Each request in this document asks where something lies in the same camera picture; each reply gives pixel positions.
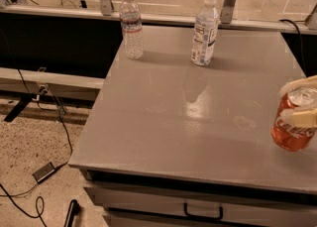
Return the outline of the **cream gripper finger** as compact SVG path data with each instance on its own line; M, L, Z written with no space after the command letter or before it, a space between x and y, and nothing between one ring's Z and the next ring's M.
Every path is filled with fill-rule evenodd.
M280 113L281 119L287 124L298 128L316 128L317 110L285 109Z
M306 78L297 79L285 83L279 90L279 95L284 96L286 93L298 88L298 87L317 87L317 75L309 76Z

